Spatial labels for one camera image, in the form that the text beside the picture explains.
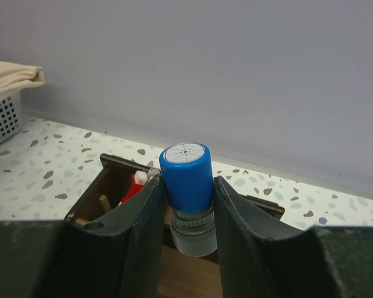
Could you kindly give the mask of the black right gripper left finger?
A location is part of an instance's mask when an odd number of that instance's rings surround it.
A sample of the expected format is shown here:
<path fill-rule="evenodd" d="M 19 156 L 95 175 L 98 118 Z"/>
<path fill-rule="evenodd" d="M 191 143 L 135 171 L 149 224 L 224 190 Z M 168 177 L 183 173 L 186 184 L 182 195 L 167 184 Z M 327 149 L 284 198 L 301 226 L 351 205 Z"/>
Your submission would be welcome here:
<path fill-rule="evenodd" d="M 83 227 L 0 221 L 0 297 L 156 297 L 165 210 L 156 175 Z"/>

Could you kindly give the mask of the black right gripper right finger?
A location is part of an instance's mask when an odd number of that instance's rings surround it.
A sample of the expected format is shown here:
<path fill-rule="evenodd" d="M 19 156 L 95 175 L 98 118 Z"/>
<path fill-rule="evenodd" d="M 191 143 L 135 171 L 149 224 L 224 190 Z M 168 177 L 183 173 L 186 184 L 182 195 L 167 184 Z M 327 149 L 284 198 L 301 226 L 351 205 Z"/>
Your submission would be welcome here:
<path fill-rule="evenodd" d="M 373 297 L 373 227 L 291 227 L 214 180 L 224 297 Z"/>

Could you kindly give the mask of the brown wooden desk organizer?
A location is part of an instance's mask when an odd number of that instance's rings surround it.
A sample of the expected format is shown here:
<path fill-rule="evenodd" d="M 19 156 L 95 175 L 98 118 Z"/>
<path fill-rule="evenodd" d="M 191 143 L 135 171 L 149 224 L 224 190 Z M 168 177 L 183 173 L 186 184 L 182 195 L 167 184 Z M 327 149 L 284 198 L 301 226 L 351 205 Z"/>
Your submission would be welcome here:
<path fill-rule="evenodd" d="M 136 171 L 148 172 L 150 166 L 141 165 L 114 155 L 100 156 L 103 169 L 87 190 L 68 211 L 65 220 L 79 226 L 92 222 L 117 207 L 131 187 Z M 131 297 L 222 297 L 218 254 L 201 258 L 181 254 L 170 233 L 172 211 L 166 210 L 162 246 L 141 281 L 132 282 Z"/>

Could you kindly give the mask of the red white marker pen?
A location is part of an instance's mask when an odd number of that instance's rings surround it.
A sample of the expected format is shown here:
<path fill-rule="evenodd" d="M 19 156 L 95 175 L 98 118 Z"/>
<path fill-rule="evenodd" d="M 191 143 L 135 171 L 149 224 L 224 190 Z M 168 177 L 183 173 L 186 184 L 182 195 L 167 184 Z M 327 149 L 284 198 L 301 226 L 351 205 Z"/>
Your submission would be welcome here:
<path fill-rule="evenodd" d="M 130 198 L 135 196 L 144 187 L 147 180 L 147 173 L 144 171 L 136 171 L 134 174 L 131 174 L 130 178 L 127 180 L 127 183 L 123 187 L 122 197 L 119 205 L 125 203 Z"/>

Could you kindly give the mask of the blue grey stamp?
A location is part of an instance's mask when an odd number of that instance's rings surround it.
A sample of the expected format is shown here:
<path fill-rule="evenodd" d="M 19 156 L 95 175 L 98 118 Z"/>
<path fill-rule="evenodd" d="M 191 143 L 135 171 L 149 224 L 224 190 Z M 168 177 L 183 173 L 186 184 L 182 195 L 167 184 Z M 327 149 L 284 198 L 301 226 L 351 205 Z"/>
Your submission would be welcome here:
<path fill-rule="evenodd" d="M 210 150 L 201 143 L 179 143 L 160 154 L 159 164 L 172 209 L 170 231 L 176 248 L 192 257 L 216 251 Z"/>

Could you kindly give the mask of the white perforated basket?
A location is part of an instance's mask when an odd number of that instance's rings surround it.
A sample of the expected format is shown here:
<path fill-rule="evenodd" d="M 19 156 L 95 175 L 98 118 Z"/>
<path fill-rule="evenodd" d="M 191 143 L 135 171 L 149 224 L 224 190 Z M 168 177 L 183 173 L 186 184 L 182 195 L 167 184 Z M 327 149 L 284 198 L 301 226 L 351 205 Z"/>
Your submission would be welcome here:
<path fill-rule="evenodd" d="M 0 144 L 18 133 L 23 121 L 21 92 L 0 95 Z"/>

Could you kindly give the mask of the beige folded cloth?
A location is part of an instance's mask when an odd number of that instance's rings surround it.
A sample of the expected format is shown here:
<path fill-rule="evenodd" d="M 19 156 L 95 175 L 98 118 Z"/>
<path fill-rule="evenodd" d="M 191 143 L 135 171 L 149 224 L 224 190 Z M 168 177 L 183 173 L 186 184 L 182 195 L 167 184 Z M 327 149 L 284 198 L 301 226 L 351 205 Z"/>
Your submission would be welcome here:
<path fill-rule="evenodd" d="M 44 84 L 42 67 L 0 61 L 0 96 Z"/>

